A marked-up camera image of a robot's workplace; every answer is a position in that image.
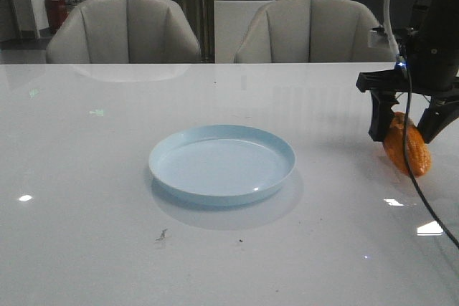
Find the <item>black gripper, corn side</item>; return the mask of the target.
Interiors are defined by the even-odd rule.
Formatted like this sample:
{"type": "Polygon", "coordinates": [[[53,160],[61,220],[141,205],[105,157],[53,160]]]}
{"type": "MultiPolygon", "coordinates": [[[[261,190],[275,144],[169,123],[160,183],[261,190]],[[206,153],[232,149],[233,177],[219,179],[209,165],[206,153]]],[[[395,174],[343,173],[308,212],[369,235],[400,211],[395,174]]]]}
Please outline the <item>black gripper, corn side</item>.
{"type": "Polygon", "coordinates": [[[362,72],[356,81],[361,92],[370,91],[372,119],[369,135],[383,142],[394,118],[396,92],[432,96],[417,125],[425,143],[458,119],[458,31],[435,33],[433,40],[418,31],[399,30],[397,42],[404,58],[391,70],[362,72]]]}

